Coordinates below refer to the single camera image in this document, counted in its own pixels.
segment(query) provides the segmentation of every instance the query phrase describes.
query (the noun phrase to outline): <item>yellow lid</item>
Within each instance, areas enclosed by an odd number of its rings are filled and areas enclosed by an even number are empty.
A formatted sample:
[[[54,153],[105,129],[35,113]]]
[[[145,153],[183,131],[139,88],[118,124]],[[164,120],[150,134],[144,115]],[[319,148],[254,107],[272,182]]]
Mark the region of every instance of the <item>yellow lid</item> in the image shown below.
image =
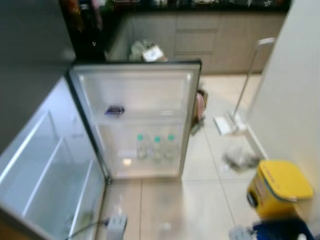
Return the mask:
[[[261,161],[258,167],[278,198],[289,201],[312,198],[312,187],[303,173],[292,162],[266,160]]]

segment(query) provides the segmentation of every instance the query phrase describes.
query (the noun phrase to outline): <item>white wall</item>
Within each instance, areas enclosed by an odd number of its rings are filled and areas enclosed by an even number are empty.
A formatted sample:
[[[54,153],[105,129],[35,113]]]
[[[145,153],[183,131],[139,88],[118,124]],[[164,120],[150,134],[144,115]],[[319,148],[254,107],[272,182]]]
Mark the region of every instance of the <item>white wall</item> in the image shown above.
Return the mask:
[[[294,1],[247,118],[268,157],[296,162],[312,184],[313,203],[299,209],[316,233],[320,233],[319,2]]]

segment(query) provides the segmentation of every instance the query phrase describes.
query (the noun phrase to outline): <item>yellow trash bin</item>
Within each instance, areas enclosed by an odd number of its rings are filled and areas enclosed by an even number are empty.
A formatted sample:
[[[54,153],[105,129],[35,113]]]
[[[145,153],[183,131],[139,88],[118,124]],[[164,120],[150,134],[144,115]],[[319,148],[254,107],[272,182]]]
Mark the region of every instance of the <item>yellow trash bin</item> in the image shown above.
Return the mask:
[[[247,190],[247,200],[261,218],[294,213],[297,201],[312,196],[312,187],[299,168],[283,160],[261,161]]]

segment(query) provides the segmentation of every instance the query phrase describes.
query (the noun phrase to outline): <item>mop handle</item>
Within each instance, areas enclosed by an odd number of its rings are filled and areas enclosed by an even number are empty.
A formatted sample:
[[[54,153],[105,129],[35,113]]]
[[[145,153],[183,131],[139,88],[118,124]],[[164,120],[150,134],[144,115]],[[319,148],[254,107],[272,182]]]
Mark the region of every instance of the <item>mop handle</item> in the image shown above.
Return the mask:
[[[256,60],[256,57],[261,49],[262,46],[266,46],[266,45],[271,45],[275,42],[275,38],[274,37],[269,37],[269,38],[264,38],[264,39],[260,39],[256,42],[256,45],[255,45],[255,48],[254,48],[254,53],[253,53],[253,56],[252,56],[252,59],[251,59],[251,62],[250,62],[250,67],[249,67],[249,70],[246,74],[246,78],[245,78],[245,81],[244,81],[244,84],[242,86],[242,89],[241,89],[241,93],[240,93],[240,96],[238,98],[238,101],[235,105],[235,108],[234,108],[234,111],[233,111],[233,118],[236,116],[236,113],[238,111],[238,108],[239,108],[239,105],[240,105],[240,102],[242,100],[242,97],[244,95],[244,92],[245,92],[245,89],[247,87],[247,84],[248,84],[248,80],[249,80],[249,77],[251,76],[252,74],[252,71],[253,71],[253,66],[254,66],[254,62]]]

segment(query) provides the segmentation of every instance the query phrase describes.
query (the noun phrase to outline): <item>water bottle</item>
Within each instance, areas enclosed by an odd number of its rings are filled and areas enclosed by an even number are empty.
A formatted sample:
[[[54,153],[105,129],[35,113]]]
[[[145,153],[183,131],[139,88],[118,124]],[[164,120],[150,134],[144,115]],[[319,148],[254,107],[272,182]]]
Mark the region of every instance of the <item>water bottle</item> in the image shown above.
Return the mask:
[[[153,159],[160,161],[162,159],[161,137],[155,136],[153,143]]]
[[[164,157],[167,160],[173,160],[178,156],[178,144],[176,142],[175,135],[169,134],[167,137],[167,142],[166,142],[166,148],[165,148],[165,153]]]
[[[144,136],[142,134],[138,134],[137,136],[136,156],[138,160],[144,160],[147,158],[146,141],[144,140]]]

